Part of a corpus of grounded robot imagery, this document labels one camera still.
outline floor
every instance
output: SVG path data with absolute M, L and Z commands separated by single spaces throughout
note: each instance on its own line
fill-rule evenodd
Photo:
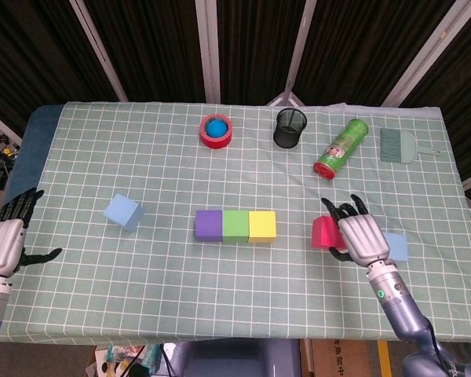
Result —
M 4 192 L 0 191 L 0 207 Z M 370 342 L 371 367 L 380 375 L 376 342 Z M 50 346 L 26 343 L 0 343 L 0 377 L 20 375 L 22 377 L 84 376 L 85 367 L 93 347 L 90 346 Z M 390 342 L 389 354 L 392 375 L 400 377 L 401 362 L 415 348 L 403 342 Z

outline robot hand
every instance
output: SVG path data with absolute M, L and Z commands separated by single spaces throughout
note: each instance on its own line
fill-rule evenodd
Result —
M 16 196 L 0 210 L 0 276 L 11 277 L 22 265 L 52 261 L 62 249 L 46 255 L 26 255 L 24 237 L 37 200 L 43 191 L 36 188 Z
M 330 253 L 341 262 L 355 262 L 362 267 L 388 259 L 389 245 L 374 217 L 368 214 L 358 196 L 352 194 L 351 198 L 358 210 L 348 203 L 336 208 L 330 200 L 321 198 L 331 217 L 337 222 L 348 250 L 347 253 L 341 253 L 331 247 Z

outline table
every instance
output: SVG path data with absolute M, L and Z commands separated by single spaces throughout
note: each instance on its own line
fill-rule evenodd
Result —
M 207 104 L 71 103 L 49 151 L 26 247 L 64 252 L 28 266 L 0 340 L 68 344 L 216 337 L 394 339 L 365 277 L 310 247 L 312 220 L 360 195 L 382 230 L 404 232 L 400 264 L 441 340 L 471 341 L 471 217 L 439 109 L 302 108 L 296 148 L 272 141 L 281 108 Z M 227 115 L 231 144 L 200 143 L 205 115 Z M 312 170 L 351 118 L 371 131 L 333 181 Z M 409 130 L 441 156 L 379 160 L 380 127 Z M 102 213 L 123 194 L 143 204 L 135 233 Z M 270 245 L 198 243 L 199 209 L 277 213 Z

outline green snack can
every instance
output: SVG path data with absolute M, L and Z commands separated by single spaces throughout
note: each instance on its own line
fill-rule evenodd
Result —
M 368 134 L 368 125 L 359 119 L 351 119 L 344 131 L 314 164 L 314 171 L 323 178 L 333 179 L 338 169 L 344 165 L 347 158 Z

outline can lid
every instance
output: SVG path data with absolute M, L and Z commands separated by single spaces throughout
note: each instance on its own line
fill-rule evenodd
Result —
M 315 163 L 314 171 L 323 178 L 333 179 L 335 178 L 335 172 L 328 165 L 324 163 Z

